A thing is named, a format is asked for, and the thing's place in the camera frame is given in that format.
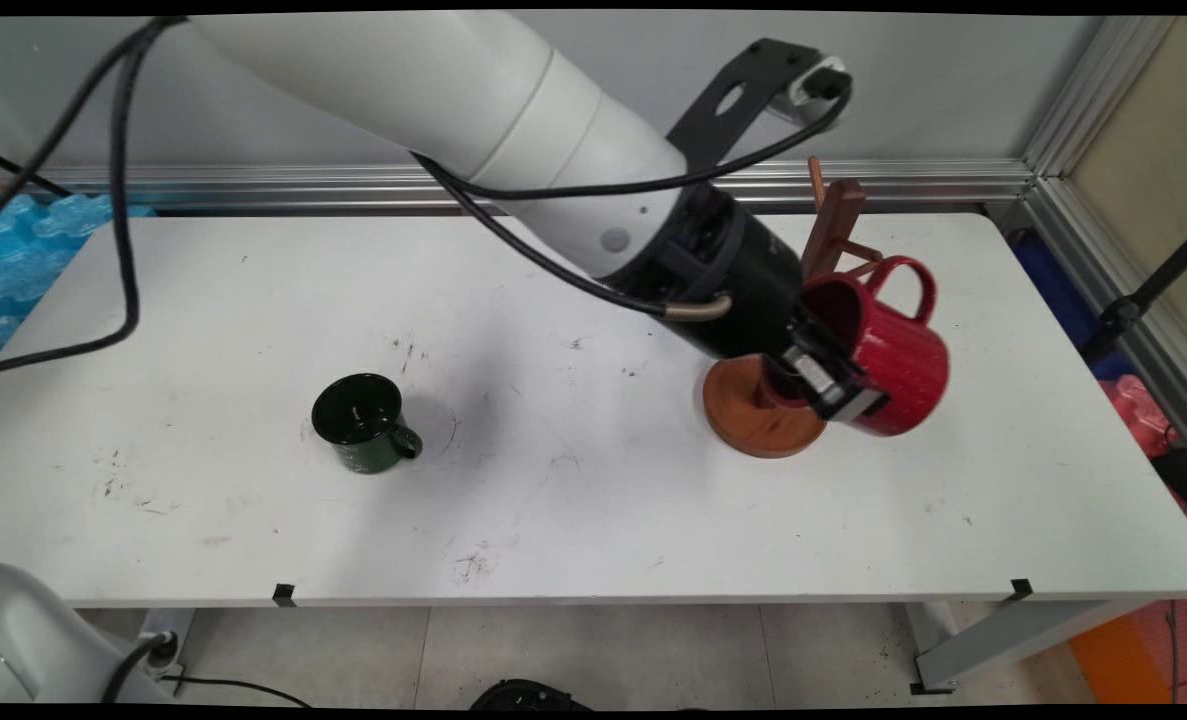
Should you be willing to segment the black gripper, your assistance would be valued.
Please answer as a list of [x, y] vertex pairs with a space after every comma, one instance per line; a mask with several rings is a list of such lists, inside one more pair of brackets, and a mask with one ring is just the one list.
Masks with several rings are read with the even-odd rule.
[[791, 321], [800, 287], [798, 251], [712, 184], [685, 187], [640, 269], [643, 299], [730, 299], [721, 318], [665, 323], [709, 356], [772, 355], [786, 348], [781, 368], [818, 416], [857, 421], [884, 409], [889, 393], [872, 382], [842, 340], [817, 320]]

